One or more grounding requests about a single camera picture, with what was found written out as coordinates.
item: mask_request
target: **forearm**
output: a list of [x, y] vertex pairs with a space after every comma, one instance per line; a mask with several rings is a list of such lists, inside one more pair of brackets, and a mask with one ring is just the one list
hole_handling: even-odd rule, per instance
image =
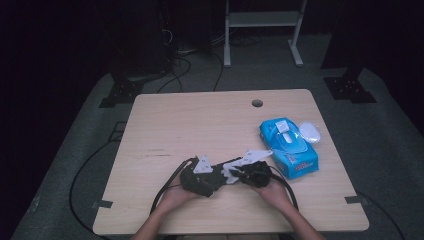
[[325, 239], [293, 206], [280, 208], [279, 211], [287, 219], [299, 239]]
[[131, 238], [131, 240], [154, 240], [158, 235], [159, 229], [168, 213], [157, 208], [144, 222], [143, 226]]

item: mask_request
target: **floor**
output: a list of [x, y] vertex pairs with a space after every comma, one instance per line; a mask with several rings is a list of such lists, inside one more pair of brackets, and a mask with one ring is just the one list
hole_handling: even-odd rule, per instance
[[[359, 77], [376, 103], [334, 100], [323, 78], [345, 69], [320, 69], [329, 35], [301, 35], [304, 66], [295, 66], [287, 40], [262, 37], [249, 47], [232, 47], [232, 66], [222, 69], [223, 47], [216, 55], [193, 54], [175, 60], [173, 74], [148, 82], [142, 94], [260, 89], [309, 89], [321, 111], [353, 186], [362, 196], [370, 227], [364, 232], [328, 232], [328, 239], [420, 239], [424, 235], [424, 139], [387, 91], [364, 69]], [[12, 239], [99, 239], [90, 232], [119, 141], [108, 141], [125, 127], [132, 105], [99, 108], [113, 85], [99, 79], [38, 193]], [[71, 209], [78, 216], [74, 217]], [[128, 239], [129, 236], [109, 236]]]

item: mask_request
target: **wooden table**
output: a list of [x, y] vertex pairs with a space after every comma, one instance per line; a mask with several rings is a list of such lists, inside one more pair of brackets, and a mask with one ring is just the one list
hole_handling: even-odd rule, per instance
[[[263, 102], [254, 107], [252, 101]], [[314, 145], [320, 170], [289, 181], [300, 212], [318, 231], [361, 231], [369, 226], [331, 136], [308, 90], [175, 93], [140, 95], [135, 100], [103, 195], [113, 202], [100, 208], [97, 234], [132, 234], [147, 219], [153, 199], [180, 163], [205, 154], [212, 165], [265, 149], [259, 125], [288, 117], [315, 123], [321, 141]], [[265, 159], [274, 165], [271, 157]], [[290, 225], [248, 186], [225, 185], [210, 198], [175, 210], [160, 233], [275, 233]]]

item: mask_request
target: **wipes package lid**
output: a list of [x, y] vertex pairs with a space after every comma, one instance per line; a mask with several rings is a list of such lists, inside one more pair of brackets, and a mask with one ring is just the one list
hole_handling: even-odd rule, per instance
[[286, 178], [298, 178], [319, 169], [318, 154], [288, 118], [266, 120], [260, 130], [262, 140], [273, 151], [275, 164]]

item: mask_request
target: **table hole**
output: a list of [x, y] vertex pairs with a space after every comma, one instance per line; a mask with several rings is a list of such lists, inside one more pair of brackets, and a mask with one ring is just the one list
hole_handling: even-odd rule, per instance
[[262, 107], [264, 105], [264, 103], [259, 99], [255, 99], [255, 100], [252, 101], [252, 105], [254, 107]]

